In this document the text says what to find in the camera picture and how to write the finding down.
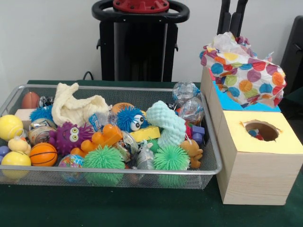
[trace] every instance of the metal basket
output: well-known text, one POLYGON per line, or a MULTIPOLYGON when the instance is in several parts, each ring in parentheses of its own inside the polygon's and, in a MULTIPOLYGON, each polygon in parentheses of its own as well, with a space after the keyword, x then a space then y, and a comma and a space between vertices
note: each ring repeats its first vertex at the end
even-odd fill
MULTIPOLYGON (((53 85, 22 85, 13 90, 0 109, 0 115, 15 114, 21 108, 22 98, 29 91, 40 96, 54 96, 56 86, 53 85)), ((172 89, 157 88, 126 88, 126 87, 84 87, 74 93, 75 98, 88 98, 101 95, 108 105, 119 102, 129 102, 142 110, 147 110, 153 103, 162 100, 172 103, 172 89)), ((144 188, 182 188, 204 189, 212 176, 222 168, 218 144, 215 138, 211 117, 205 97, 202 96, 205 108, 205 145, 202 145, 203 157, 200 169, 187 171, 136 170, 136 169, 95 169, 72 167, 39 167, 39 166, 4 166, 0 165, 1 184, 26 185, 64 185, 64 186, 115 186, 144 188)), ((0 145, 7 142, 0 140, 0 145)))

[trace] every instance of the black cable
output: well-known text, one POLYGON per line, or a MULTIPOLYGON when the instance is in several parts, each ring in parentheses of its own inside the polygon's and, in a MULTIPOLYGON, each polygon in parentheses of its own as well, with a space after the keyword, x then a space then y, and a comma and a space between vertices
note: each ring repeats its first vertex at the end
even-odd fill
POLYGON ((84 73, 84 76, 83 76, 83 79, 82 79, 82 80, 85 80, 87 74, 90 75, 91 80, 94 80, 94 76, 93 76, 93 74, 92 74, 90 71, 87 71, 86 73, 84 73))

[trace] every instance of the wooden box with round hole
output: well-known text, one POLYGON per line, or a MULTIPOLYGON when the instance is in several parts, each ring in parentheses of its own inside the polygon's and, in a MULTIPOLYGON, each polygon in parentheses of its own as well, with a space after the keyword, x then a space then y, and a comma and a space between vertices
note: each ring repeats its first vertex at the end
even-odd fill
POLYGON ((303 146, 279 112, 223 110, 208 69, 201 80, 223 159, 224 204, 284 205, 303 163, 303 146), (258 130, 263 140, 251 136, 258 130))

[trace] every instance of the white cloth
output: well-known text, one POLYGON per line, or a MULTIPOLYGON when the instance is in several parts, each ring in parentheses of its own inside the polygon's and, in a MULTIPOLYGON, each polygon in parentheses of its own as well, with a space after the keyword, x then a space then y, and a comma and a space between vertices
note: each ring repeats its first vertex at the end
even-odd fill
POLYGON ((102 96, 93 96, 87 99, 76 99, 72 96, 78 89, 77 83, 71 86, 58 84, 52 108, 53 121, 58 126, 62 126, 64 122, 82 126, 94 113, 109 113, 110 107, 102 96))

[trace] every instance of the purple fuzzy toy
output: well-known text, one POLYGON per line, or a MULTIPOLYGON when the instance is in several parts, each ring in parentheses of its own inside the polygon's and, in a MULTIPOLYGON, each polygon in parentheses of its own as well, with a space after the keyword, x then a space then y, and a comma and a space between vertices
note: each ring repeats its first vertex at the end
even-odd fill
POLYGON ((91 126, 79 127, 76 124, 65 122, 57 131, 50 131, 49 143, 56 147, 58 154, 70 154, 73 148, 80 148, 81 143, 90 140, 94 130, 91 126))

